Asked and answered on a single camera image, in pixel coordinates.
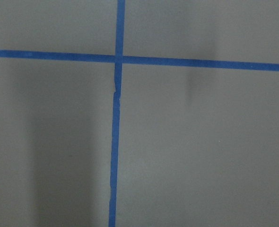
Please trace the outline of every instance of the blue tape strip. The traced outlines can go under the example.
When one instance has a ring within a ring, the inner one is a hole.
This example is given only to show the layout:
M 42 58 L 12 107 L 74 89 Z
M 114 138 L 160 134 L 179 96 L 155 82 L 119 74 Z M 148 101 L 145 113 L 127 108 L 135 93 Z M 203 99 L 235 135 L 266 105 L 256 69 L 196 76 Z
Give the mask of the blue tape strip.
M 122 62 L 127 64 L 144 64 L 144 65 L 171 65 L 171 66 L 205 67 L 205 68 L 236 69 L 236 70 L 279 71 L 279 64 L 240 62 L 240 61 L 212 61 L 212 60 L 124 56 Z
M 115 56 L 113 56 L 113 55 L 38 52 L 38 51 L 11 51 L 11 50 L 0 50 L 0 57 L 1 58 L 61 60 L 61 61 L 112 62 L 112 63 L 115 61 Z
M 124 18 L 125 0 L 117 1 L 116 18 L 116 41 L 115 41 L 115 68 L 114 83 L 115 93 L 113 95 L 113 121 L 112 121 L 112 151 L 111 151 L 111 195 L 109 201 L 109 227 L 115 227 L 116 218 L 116 192 L 117 192 L 117 168 L 119 154 L 119 132 L 120 132 L 120 98 L 122 87 L 122 54 L 124 41 Z

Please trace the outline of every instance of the painter's tape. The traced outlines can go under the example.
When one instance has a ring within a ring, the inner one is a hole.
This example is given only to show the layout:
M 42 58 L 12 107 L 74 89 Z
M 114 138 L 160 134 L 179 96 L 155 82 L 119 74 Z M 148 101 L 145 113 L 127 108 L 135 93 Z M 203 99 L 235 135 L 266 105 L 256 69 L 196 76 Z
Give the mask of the painter's tape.
M 124 41 L 124 18 L 125 0 L 117 1 L 116 17 L 116 40 L 115 40 L 115 68 L 113 95 L 113 120 L 112 120 L 112 150 L 111 150 L 111 173 L 110 173 L 110 201 L 109 201 L 109 227 L 115 227 L 116 220 L 116 194 L 117 194 L 117 168 L 119 155 L 119 133 L 120 133 L 120 99 L 122 87 L 122 54 Z
M 144 65 L 205 67 L 205 68 L 235 69 L 235 70 L 279 71 L 279 64 L 241 62 L 241 61 L 212 61 L 212 60 L 195 60 L 195 59 L 124 56 L 123 63 L 144 64 Z
M 85 53 L 61 53 L 61 52 L 38 52 L 38 51 L 12 51 L 0 50 L 0 58 L 27 58 L 42 60 L 62 61 L 92 61 L 114 62 L 113 55 L 85 54 Z

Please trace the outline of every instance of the gray floor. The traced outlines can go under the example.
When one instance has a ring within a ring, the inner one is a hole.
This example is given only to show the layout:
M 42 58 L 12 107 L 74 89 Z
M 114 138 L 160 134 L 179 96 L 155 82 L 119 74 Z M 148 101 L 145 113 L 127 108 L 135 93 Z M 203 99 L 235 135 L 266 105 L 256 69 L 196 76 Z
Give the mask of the gray floor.
M 2 0 L 0 49 L 115 53 L 116 0 Z M 279 0 L 126 0 L 124 55 L 279 63 Z M 114 65 L 0 58 L 0 227 L 105 227 Z M 117 227 L 279 226 L 279 72 L 123 65 Z

